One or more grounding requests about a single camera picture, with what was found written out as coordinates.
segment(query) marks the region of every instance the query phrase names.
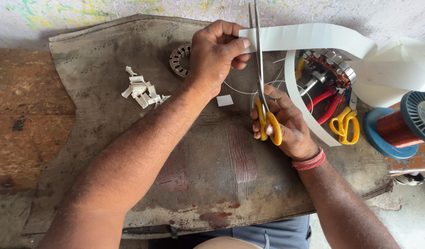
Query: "scissors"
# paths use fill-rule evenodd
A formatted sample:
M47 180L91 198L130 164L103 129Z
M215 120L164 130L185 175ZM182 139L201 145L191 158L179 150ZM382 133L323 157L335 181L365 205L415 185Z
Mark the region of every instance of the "scissors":
M355 109L356 102L357 95L351 89L349 106L347 106L345 110L343 110L338 116L331 119L331 122L329 123L329 127L331 127L331 130L337 135L339 135L339 142L342 144L355 144L359 140L359 120L357 119L357 117L355 117L357 116L357 110ZM354 137L352 138L351 142L348 141L348 125L350 120L352 120L352 123L354 125ZM336 128L334 127L334 121L337 121L337 123L339 124L338 130L336 130Z
M265 133L265 125L272 124L274 128L274 137L270 137L275 145L282 143L282 130L280 125L275 118L274 114L269 111L268 105L266 104L265 95L263 93L263 60L262 60L262 47L260 46L260 23L259 23L259 10L257 9L257 1L254 0L255 9L255 34L257 40L257 51L255 53L257 61L257 69L259 71L257 77L257 88L259 91L259 99L254 103L257 106L257 112L259 114L260 123L260 140L265 141L268 139L268 135ZM253 28L252 16L251 16L251 4L249 4L249 26Z

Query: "red plier handle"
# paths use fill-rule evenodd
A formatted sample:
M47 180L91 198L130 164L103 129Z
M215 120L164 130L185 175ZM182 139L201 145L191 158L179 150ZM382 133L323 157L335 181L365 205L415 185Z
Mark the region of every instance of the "red plier handle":
M313 106L315 106L318 102L322 101L323 99L326 99L328 97L331 97L332 95L334 95L331 98L331 101L329 103L329 106L326 108L325 112L323 113L323 115L317 120L317 122L319 123L319 125L321 125L322 123L324 123L326 120L328 120L332 114L334 113L334 111L337 108L337 105L339 105L340 103L343 103L346 99L343 98L343 95L340 93L337 93L337 89L333 86L327 86L325 87L324 91L322 94L320 94L319 96L315 97L313 99L312 102L309 102L306 107L308 108L308 111L311 111L311 108Z

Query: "white wall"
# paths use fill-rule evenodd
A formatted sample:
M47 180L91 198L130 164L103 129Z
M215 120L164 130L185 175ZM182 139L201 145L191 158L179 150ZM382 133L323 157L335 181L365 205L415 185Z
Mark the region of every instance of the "white wall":
M425 41L425 0L259 0L262 26L332 23L379 46ZM0 0L0 47L48 49L48 38L134 14L224 19L248 26L248 0Z

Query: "wristband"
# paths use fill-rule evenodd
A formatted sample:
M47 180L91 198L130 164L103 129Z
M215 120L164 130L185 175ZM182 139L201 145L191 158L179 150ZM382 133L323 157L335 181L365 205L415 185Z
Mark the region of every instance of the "wristband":
M323 152L323 149L319 147L319 150L320 152L317 154L317 156L314 156L314 158L311 158L308 161L304 161L304 162L293 161L293 166L297 170L307 170L307 169L312 169L319 166L326 159L326 155Z

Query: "small white paper square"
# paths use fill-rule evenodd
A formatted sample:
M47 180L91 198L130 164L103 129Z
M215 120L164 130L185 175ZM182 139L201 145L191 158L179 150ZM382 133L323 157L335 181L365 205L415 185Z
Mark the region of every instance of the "small white paper square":
M217 96L217 104L219 104L219 106L225 106L225 105L232 105L234 103L232 102L231 95L224 95L224 96Z

